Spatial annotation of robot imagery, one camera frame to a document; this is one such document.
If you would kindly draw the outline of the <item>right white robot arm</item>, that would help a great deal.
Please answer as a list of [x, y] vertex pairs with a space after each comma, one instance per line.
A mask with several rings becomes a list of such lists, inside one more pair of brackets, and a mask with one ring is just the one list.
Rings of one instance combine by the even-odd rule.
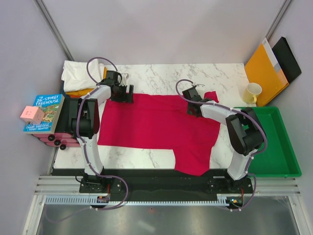
[[229, 108], [214, 100], [202, 99], [196, 87], [183, 91], [180, 97], [188, 102], [189, 114], [215, 120], [227, 127], [234, 153], [227, 169], [230, 177], [224, 180], [224, 187], [228, 192], [236, 192], [242, 186], [241, 179], [247, 175], [254, 155], [264, 152], [268, 146], [266, 134], [255, 111], [250, 107]]

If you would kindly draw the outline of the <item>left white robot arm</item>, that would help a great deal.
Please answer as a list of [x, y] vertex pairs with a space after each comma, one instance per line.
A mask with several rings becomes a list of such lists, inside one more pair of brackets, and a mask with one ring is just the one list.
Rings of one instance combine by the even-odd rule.
[[68, 126], [77, 138], [85, 162], [84, 179], [91, 181], [96, 192], [107, 188], [101, 177], [104, 166], [100, 160], [97, 133], [100, 129], [99, 105], [107, 101], [133, 103], [134, 86], [128, 84], [129, 75], [115, 70], [104, 72], [105, 78], [81, 98], [71, 98]]

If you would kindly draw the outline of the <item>red t shirt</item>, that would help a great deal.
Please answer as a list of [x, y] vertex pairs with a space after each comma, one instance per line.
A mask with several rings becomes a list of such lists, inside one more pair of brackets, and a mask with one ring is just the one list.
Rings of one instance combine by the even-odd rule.
[[175, 170], [200, 176], [210, 169], [219, 131], [219, 122], [189, 115], [177, 95], [134, 94], [133, 103], [106, 102], [98, 144], [172, 149]]

